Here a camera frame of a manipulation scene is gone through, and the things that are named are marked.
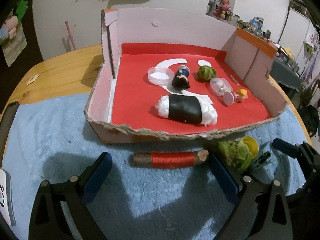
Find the pink plush toys hanging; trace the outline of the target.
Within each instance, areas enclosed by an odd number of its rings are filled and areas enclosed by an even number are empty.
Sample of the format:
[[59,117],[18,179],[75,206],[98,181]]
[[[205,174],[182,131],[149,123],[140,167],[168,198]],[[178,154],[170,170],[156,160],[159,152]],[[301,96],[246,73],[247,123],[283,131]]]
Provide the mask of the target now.
[[1,27],[1,40],[12,40],[16,36],[18,18],[11,11]]

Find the light blue fluffy towel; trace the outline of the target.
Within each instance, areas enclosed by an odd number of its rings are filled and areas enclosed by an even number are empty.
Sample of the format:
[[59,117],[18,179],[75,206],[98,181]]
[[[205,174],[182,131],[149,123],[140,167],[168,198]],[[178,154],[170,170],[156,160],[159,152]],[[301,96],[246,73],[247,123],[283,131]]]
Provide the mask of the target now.
[[7,140],[3,168],[11,176],[12,230],[27,239],[41,181],[80,175],[99,155],[112,169],[88,209],[109,239],[213,239],[233,210],[208,166],[135,168],[131,154],[199,150],[204,140],[104,145],[84,116],[86,94],[21,105]]

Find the black-haired blue figurine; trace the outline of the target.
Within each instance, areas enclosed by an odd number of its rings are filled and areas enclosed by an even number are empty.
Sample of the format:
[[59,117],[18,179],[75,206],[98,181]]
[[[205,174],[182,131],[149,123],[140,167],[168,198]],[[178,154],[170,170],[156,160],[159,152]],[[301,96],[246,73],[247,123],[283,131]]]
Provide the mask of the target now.
[[176,90],[189,89],[190,88],[190,83],[188,80],[189,74],[190,74],[190,70],[187,66],[185,65],[179,66],[171,82],[171,85]]

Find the small white sticker on table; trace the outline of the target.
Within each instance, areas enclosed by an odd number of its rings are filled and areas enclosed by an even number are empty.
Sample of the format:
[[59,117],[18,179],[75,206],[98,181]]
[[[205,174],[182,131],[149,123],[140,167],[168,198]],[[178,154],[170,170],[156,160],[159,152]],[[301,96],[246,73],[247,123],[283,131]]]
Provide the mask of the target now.
[[31,83],[35,82],[38,78],[39,78],[39,74],[36,74],[34,76],[32,76],[28,81],[27,81],[27,85],[30,85]]

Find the cardboard box red interior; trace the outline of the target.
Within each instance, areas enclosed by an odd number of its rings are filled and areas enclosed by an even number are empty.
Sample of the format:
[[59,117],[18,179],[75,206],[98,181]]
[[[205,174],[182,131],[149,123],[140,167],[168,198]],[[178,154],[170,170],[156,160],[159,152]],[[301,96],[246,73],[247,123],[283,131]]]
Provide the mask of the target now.
[[167,9],[101,12],[103,65],[84,110],[106,144],[223,138],[276,120],[276,48],[226,22]]

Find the green plush hanging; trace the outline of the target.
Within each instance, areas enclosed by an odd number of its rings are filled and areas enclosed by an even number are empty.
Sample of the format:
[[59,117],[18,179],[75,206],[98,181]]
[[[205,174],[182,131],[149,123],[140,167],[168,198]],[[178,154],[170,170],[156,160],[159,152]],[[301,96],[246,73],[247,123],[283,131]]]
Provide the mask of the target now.
[[28,9],[28,1],[18,1],[17,2],[15,16],[17,17],[18,22],[21,22],[27,9]]

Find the white cabinet with black frame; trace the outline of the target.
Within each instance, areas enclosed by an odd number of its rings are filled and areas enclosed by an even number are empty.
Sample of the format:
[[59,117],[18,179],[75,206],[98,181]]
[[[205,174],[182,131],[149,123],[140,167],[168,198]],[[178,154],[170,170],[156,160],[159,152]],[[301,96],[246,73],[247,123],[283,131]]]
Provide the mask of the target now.
[[311,14],[305,4],[299,0],[290,0],[278,44],[289,48],[297,58],[303,48],[303,43],[310,31],[315,30],[311,21]]

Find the teal plastic clip toy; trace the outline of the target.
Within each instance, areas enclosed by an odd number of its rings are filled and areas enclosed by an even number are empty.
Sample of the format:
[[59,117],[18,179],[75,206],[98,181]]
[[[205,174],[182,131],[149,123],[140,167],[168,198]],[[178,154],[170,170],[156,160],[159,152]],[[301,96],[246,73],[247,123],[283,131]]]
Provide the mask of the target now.
[[248,169],[250,171],[256,171],[268,165],[270,162],[271,162],[271,152],[266,151],[259,154],[256,158],[254,158]]

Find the green lettuce toy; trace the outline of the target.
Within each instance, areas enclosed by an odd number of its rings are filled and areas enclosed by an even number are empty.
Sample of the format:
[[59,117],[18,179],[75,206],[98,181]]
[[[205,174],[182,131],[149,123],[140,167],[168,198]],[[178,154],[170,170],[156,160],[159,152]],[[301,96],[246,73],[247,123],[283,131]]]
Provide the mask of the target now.
[[251,164],[252,153],[243,141],[220,141],[218,149],[225,162],[239,173],[244,173]]

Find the yellow plastic cup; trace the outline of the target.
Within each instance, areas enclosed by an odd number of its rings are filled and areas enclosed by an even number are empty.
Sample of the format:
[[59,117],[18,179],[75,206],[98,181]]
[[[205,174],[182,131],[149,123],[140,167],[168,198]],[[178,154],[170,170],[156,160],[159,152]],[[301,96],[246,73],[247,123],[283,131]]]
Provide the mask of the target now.
[[259,152],[259,145],[257,141],[250,136],[245,136],[241,140],[248,146],[249,151],[252,154],[252,159],[255,159],[258,156],[258,152]]

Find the beige paper bag hanging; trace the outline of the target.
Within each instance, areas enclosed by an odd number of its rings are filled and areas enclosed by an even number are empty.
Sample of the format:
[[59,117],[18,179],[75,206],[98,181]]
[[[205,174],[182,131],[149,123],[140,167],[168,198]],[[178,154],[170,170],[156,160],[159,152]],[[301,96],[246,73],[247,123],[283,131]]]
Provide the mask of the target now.
[[26,46],[27,41],[25,38],[23,27],[22,25],[18,25],[16,36],[12,40],[6,39],[2,43],[2,50],[8,67],[10,67],[14,63],[14,61]]

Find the dark cluttered side table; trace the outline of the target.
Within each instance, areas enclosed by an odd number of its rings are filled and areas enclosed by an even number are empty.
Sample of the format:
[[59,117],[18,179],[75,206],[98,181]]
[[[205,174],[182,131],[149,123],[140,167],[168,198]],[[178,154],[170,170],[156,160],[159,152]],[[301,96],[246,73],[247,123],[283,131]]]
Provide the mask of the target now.
[[272,63],[270,76],[278,85],[280,85],[289,98],[298,94],[302,87],[301,79],[285,62],[281,61],[277,57],[274,58]]

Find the black white sushi plush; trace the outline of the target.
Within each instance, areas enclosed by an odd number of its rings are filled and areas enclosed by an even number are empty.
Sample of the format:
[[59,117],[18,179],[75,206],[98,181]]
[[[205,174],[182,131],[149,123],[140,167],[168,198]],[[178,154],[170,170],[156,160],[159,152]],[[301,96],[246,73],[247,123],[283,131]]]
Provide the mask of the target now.
[[161,96],[156,109],[158,115],[184,124],[216,125],[218,114],[213,103],[198,96],[170,94]]

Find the blonde pink doll figurine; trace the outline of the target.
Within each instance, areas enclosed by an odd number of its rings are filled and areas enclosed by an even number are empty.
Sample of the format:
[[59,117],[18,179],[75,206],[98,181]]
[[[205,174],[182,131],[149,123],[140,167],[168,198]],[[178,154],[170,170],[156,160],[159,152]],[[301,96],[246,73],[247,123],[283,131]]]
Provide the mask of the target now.
[[230,106],[236,102],[243,102],[248,98],[247,90],[238,89],[236,91],[225,92],[223,94],[223,102],[226,106]]

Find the black phone on table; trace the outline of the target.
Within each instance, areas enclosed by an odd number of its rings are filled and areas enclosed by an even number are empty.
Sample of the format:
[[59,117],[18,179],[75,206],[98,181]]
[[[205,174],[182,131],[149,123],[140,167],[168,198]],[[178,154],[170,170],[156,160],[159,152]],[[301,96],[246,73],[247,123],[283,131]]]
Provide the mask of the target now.
[[7,138],[15,118],[16,112],[20,104],[18,101],[14,101],[7,105],[4,114],[2,115],[1,125],[0,125],[0,154],[1,154],[1,163],[3,161],[5,146],[7,143]]

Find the pink plush on shelf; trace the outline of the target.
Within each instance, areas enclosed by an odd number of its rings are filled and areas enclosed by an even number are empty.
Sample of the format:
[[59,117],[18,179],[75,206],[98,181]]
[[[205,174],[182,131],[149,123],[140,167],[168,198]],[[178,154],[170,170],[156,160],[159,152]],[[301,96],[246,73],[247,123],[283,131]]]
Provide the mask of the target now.
[[221,0],[220,5],[213,11],[215,17],[221,18],[223,20],[229,20],[232,15],[232,9],[230,7],[229,0]]

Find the round clear plastic lid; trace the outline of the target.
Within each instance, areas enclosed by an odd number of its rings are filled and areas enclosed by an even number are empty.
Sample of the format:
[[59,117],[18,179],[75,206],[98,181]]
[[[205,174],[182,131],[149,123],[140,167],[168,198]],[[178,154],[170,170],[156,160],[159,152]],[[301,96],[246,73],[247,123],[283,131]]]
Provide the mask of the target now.
[[169,85],[174,76],[175,73],[171,69],[165,67],[152,67],[148,70],[148,80],[157,86]]

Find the white square gadget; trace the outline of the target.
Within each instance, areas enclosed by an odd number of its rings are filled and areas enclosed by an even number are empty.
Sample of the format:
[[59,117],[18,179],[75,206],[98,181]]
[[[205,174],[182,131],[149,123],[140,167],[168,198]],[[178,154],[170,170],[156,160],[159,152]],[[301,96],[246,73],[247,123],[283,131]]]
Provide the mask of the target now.
[[1,214],[9,226],[15,226],[15,216],[12,205],[11,196],[11,176],[10,174],[1,169],[0,174],[0,187],[1,187]]

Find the pink stick behind table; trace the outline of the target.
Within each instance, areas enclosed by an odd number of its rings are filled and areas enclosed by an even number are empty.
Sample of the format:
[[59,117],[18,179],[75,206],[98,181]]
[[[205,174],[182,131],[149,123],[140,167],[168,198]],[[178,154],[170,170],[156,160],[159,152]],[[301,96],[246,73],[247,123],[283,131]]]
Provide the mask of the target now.
[[66,29],[67,29],[68,36],[69,36],[69,39],[70,39],[70,41],[71,41],[73,50],[76,50],[76,46],[75,46],[75,43],[74,43],[74,38],[73,38],[72,30],[71,30],[71,28],[69,27],[68,21],[65,21],[65,25],[66,25]]

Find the red thread wooden spool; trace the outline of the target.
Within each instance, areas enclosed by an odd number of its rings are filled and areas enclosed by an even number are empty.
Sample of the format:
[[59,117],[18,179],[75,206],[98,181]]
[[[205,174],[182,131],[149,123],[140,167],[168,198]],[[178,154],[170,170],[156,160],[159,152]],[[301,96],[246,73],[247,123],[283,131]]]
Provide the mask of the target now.
[[194,167],[204,163],[209,155],[207,150],[178,153],[134,153],[132,164],[135,167],[178,169]]

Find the small clear plastic container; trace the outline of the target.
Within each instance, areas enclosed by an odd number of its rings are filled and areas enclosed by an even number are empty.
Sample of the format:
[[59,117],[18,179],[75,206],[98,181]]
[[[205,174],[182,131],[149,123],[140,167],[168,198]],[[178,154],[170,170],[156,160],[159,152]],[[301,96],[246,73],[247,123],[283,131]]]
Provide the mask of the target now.
[[233,90],[229,82],[224,78],[213,77],[209,84],[216,96],[223,96],[225,92]]

